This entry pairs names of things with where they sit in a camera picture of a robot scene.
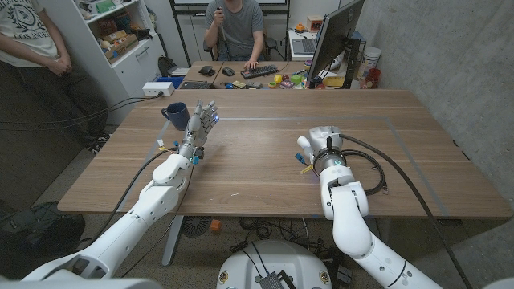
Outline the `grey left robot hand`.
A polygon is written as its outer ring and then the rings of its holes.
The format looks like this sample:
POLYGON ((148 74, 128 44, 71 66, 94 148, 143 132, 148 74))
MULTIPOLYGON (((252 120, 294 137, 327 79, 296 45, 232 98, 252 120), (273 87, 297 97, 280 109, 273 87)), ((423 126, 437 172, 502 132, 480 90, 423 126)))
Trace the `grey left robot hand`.
POLYGON ((218 123, 215 101, 210 101, 206 106, 199 100, 186 126, 185 135, 179 146, 178 153, 184 157, 192 157, 206 143, 211 129, 218 123))

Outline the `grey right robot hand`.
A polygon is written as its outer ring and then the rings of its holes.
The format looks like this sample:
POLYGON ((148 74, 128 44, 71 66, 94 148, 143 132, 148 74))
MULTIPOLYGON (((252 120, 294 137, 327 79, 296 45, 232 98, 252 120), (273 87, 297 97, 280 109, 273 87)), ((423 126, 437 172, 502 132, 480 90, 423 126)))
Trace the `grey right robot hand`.
POLYGON ((332 139, 332 147, 336 150, 341 150, 343 139, 340 137, 341 131, 338 127, 334 126, 319 126, 311 128, 308 131, 308 136, 300 136, 297 139, 297 144, 304 150, 304 154, 308 157, 310 163, 314 162, 315 157, 328 147, 327 139, 332 139))

